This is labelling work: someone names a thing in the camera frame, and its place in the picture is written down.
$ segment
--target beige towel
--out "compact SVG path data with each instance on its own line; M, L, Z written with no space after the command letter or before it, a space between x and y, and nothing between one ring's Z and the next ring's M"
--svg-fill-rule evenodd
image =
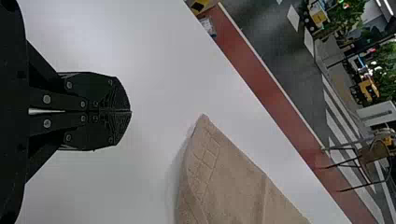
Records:
M178 224L309 223L205 115L184 154L177 215Z

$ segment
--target white tabletop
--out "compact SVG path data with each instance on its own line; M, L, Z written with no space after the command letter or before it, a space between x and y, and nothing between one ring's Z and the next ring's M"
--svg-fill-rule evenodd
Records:
M349 222L182 0L19 2L57 71L118 77L134 111L117 147L57 152L19 223L175 223L177 153L201 113L313 223Z

